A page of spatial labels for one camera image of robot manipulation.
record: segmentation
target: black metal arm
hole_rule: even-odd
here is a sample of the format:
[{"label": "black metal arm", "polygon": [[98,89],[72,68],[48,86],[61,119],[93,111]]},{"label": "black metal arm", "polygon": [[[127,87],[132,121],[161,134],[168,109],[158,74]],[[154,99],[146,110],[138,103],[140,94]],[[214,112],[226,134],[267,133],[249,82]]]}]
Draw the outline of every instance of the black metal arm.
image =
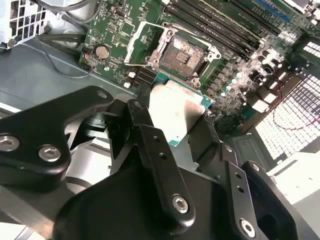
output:
[{"label": "black metal arm", "polygon": [[[112,175],[73,196],[70,152],[97,136],[110,139]],[[143,103],[84,88],[0,120],[0,210],[54,240],[319,239],[202,118],[189,142],[198,172],[176,165]]]}]

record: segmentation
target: screw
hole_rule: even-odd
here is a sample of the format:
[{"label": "screw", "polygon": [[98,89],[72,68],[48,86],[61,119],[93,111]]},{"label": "screw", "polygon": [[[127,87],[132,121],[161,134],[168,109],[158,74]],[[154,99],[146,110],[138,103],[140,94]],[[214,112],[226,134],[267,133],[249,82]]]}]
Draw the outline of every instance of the screw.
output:
[{"label": "screw", "polygon": [[134,105],[136,105],[138,108],[143,109],[144,107],[141,105],[139,101],[135,101]]},{"label": "screw", "polygon": [[103,91],[98,91],[98,96],[103,98],[103,99],[107,99],[108,98],[107,94],[105,94]]},{"label": "screw", "polygon": [[46,25],[43,30],[44,30],[45,33],[50,33],[51,30],[52,30],[52,27],[49,26],[49,25]]},{"label": "screw", "polygon": [[260,168],[259,168],[258,165],[256,165],[255,163],[252,163],[252,167],[253,167],[257,172],[260,171]]},{"label": "screw", "polygon": [[46,162],[55,162],[61,157],[61,152],[53,145],[47,145],[40,148],[39,157]]},{"label": "screw", "polygon": [[19,145],[20,141],[14,136],[0,136],[0,151],[11,152],[16,150]]},{"label": "screw", "polygon": [[13,47],[16,45],[16,43],[17,43],[16,40],[10,39],[10,40],[8,41],[8,47],[9,47],[9,48],[13,48]]},{"label": "screw", "polygon": [[225,149],[227,149],[230,153],[232,153],[232,148],[231,148],[229,145],[225,144],[224,147],[225,147]]},{"label": "screw", "polygon": [[171,36],[174,34],[174,32],[173,32],[172,30],[169,30],[166,34],[167,34],[169,37],[171,37]]},{"label": "screw", "polygon": [[254,229],[254,227],[251,225],[250,222],[248,222],[247,220],[241,218],[240,219],[240,225],[242,230],[250,237],[250,238],[254,238],[256,236],[256,231]]},{"label": "screw", "polygon": [[188,212],[188,203],[182,196],[174,196],[172,198],[174,208],[181,214]]}]

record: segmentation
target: cable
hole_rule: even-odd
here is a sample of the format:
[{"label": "cable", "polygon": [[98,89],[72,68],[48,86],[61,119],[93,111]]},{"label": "cable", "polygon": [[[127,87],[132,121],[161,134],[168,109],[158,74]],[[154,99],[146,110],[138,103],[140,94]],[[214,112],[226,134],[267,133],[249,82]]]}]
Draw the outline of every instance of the cable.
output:
[{"label": "cable", "polygon": [[68,43],[84,43],[86,40],[85,34],[42,34],[38,36],[40,41],[61,41]]},{"label": "cable", "polygon": [[92,72],[93,72],[93,68],[90,66],[90,71],[88,73],[86,73],[85,75],[80,75],[80,76],[74,76],[74,75],[67,75],[65,73],[63,73],[62,71],[60,71],[54,61],[52,60],[51,56],[49,55],[49,53],[47,52],[47,50],[45,49],[44,44],[39,40],[39,38],[37,37],[37,35],[35,36],[35,39],[39,41],[40,46],[42,51],[44,52],[44,54],[46,55],[46,57],[48,58],[49,62],[51,63],[51,65],[53,66],[54,70],[56,70],[59,74],[61,74],[62,76],[66,77],[66,78],[70,78],[70,79],[83,79],[86,78],[87,76],[89,76]]},{"label": "cable", "polygon": [[100,12],[102,6],[104,5],[104,1],[103,0],[100,0],[100,3],[96,9],[96,11],[94,12],[94,14],[88,18],[88,19],[85,19],[85,20],[81,20],[79,18],[77,18],[76,16],[72,15],[70,12],[66,12],[65,14],[71,18],[72,20],[74,20],[75,22],[79,23],[79,24],[85,24],[85,23],[90,23],[93,19],[95,19],[95,17],[98,15],[98,13]]},{"label": "cable", "polygon": [[[278,84],[280,85],[280,97],[281,97],[281,99],[280,99],[280,102],[277,104],[277,106],[279,106],[279,105],[284,101],[285,97],[283,97],[283,92],[282,92],[282,88],[283,88],[283,87],[282,87],[282,85],[280,84],[280,80],[279,80],[277,77],[276,77],[276,79],[277,79]],[[305,125],[305,126],[295,127],[295,128],[284,127],[284,126],[279,125],[279,124],[276,122],[276,120],[275,120],[275,113],[276,113],[276,107],[273,109],[273,112],[272,112],[272,114],[273,114],[272,121],[273,121],[273,123],[274,123],[278,128],[283,129],[283,130],[290,130],[290,131],[301,130],[301,129],[304,129],[304,128],[306,128],[306,127],[309,127],[310,125],[312,125],[312,124],[320,121],[320,116],[319,116],[318,118],[314,119],[312,122],[308,123],[308,124]]]},{"label": "cable", "polygon": [[69,6],[51,6],[45,3],[42,0],[36,0],[36,2],[43,8],[50,10],[50,11],[59,11],[59,12],[66,12],[66,11],[73,11],[80,8],[83,8],[85,5],[89,4],[91,0],[81,0],[75,4],[71,4]]}]

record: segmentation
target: capacitor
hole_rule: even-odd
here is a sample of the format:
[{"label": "capacitor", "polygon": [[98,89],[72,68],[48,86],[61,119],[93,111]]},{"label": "capacitor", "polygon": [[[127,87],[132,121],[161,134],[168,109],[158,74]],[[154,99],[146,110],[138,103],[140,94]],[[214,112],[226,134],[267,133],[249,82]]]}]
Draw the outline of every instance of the capacitor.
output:
[{"label": "capacitor", "polygon": [[267,64],[268,60],[264,56],[258,56],[258,60],[262,64]]},{"label": "capacitor", "polygon": [[241,87],[239,90],[244,96],[247,95],[247,93],[248,93],[248,90],[243,87]]},{"label": "capacitor", "polygon": [[228,90],[228,91],[230,91],[230,90],[232,89],[232,86],[227,85],[227,86],[225,87],[225,89]]},{"label": "capacitor", "polygon": [[257,81],[256,81],[257,84],[259,84],[259,86],[262,86],[264,84],[264,82],[262,81],[261,78],[259,78]]},{"label": "capacitor", "polygon": [[268,52],[267,50],[262,51],[262,56],[264,56],[266,59],[270,56],[270,52]]},{"label": "capacitor", "polygon": [[223,97],[223,98],[227,95],[227,94],[225,93],[225,91],[223,91],[223,90],[221,90],[219,93],[220,93],[220,96]]},{"label": "capacitor", "polygon": [[236,70],[236,71],[233,72],[232,76],[234,78],[241,78],[242,77],[242,72]]},{"label": "capacitor", "polygon": [[242,106],[247,106],[247,102],[243,97],[240,98],[240,102],[241,102]]},{"label": "capacitor", "polygon": [[279,62],[278,60],[276,60],[276,59],[272,59],[272,60],[271,60],[271,63],[273,63],[274,66],[275,66],[276,68],[278,68],[278,69],[280,69],[280,68],[283,67],[283,64],[282,64],[281,62]]}]

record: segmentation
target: black bracket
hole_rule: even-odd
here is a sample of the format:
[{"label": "black bracket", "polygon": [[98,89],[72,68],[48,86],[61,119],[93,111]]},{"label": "black bracket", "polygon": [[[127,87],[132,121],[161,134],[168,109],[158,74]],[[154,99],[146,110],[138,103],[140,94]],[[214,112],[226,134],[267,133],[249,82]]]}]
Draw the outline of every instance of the black bracket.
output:
[{"label": "black bracket", "polygon": [[74,138],[83,119],[112,102],[108,92],[89,86],[2,119],[0,184],[41,191],[57,187],[71,160],[67,138]]},{"label": "black bracket", "polygon": [[194,223],[196,210],[164,133],[153,127],[147,107],[138,100],[127,102],[123,116],[120,129],[130,131],[111,135],[111,172],[131,165],[136,160],[131,152],[137,148],[142,166],[152,176],[168,230],[173,235],[184,233]]}]

